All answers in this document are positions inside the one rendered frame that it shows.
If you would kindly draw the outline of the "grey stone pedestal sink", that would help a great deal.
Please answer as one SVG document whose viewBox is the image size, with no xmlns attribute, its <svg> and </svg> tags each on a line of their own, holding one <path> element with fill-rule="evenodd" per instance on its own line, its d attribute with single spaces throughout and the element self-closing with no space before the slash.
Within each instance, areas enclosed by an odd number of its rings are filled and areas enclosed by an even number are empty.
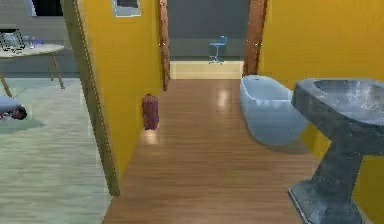
<svg viewBox="0 0 384 224">
<path fill-rule="evenodd" d="M 384 155 L 384 82 L 306 78 L 292 104 L 331 141 L 312 178 L 288 189 L 302 223 L 363 224 L 352 193 L 363 157 Z"/>
</svg>

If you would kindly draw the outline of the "round beige table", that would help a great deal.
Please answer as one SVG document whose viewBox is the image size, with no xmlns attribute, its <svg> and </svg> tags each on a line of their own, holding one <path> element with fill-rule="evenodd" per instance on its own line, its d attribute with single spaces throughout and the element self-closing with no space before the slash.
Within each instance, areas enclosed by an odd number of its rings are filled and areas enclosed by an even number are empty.
<svg viewBox="0 0 384 224">
<path fill-rule="evenodd" d="M 35 47 L 33 49 L 27 48 L 18 51 L 4 51 L 0 50 L 0 59 L 14 59 L 38 55 L 50 55 L 52 57 L 53 65 L 57 73 L 57 79 L 59 80 L 59 85 L 62 89 L 65 88 L 64 82 L 62 80 L 61 73 L 58 68 L 58 63 L 55 57 L 55 53 L 64 49 L 64 46 L 58 44 L 43 44 L 41 47 Z"/>
</svg>

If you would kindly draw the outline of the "blue glass bowl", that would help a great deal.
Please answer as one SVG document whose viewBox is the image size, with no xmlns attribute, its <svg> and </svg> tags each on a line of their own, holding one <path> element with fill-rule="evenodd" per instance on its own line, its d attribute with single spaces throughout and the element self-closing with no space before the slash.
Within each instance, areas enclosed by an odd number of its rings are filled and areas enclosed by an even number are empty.
<svg viewBox="0 0 384 224">
<path fill-rule="evenodd" d="M 25 38 L 25 43 L 26 45 L 30 48 L 30 49 L 33 49 L 33 48 L 36 48 L 36 47 L 39 47 L 39 46 L 42 46 L 43 45 L 43 41 L 40 40 L 40 39 L 36 39 L 35 37 L 33 36 L 27 36 Z"/>
</svg>

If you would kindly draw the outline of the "blue swivel chair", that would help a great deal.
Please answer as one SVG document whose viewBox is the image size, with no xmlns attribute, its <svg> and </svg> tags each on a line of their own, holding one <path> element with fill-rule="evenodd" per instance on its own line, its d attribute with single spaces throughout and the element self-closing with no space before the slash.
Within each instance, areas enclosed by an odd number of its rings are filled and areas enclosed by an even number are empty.
<svg viewBox="0 0 384 224">
<path fill-rule="evenodd" d="M 209 43 L 210 47 L 214 47 L 216 49 L 216 53 L 214 55 L 210 55 L 210 64 L 217 63 L 222 65 L 223 62 L 219 59 L 219 48 L 225 47 L 227 45 L 228 38 L 226 36 L 220 36 L 217 41 L 213 41 Z"/>
</svg>

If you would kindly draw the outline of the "pale blue bathtub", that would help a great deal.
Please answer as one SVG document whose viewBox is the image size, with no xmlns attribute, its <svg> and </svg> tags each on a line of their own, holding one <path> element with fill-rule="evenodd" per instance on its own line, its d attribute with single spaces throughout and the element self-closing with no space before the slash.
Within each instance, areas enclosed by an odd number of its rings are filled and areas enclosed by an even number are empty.
<svg viewBox="0 0 384 224">
<path fill-rule="evenodd" d="M 240 105 L 248 130 L 266 145 L 285 145 L 308 125 L 292 105 L 293 92 L 268 76 L 248 75 L 240 80 Z"/>
</svg>

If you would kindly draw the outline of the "framed wall picture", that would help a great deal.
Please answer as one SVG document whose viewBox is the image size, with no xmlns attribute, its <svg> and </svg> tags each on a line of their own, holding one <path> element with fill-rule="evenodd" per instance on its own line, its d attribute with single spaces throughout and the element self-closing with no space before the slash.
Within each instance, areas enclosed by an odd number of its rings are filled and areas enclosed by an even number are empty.
<svg viewBox="0 0 384 224">
<path fill-rule="evenodd" d="M 137 17 L 141 15 L 140 0 L 111 0 L 116 17 Z"/>
</svg>

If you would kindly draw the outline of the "grey seat with red base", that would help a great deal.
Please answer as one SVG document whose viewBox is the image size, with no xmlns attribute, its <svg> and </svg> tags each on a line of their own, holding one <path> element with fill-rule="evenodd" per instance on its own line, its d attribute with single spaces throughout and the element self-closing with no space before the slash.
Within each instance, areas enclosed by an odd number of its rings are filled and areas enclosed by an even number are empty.
<svg viewBox="0 0 384 224">
<path fill-rule="evenodd" d="M 24 120 L 27 117 L 27 111 L 14 98 L 0 96 L 0 121 L 8 117 L 16 120 Z"/>
</svg>

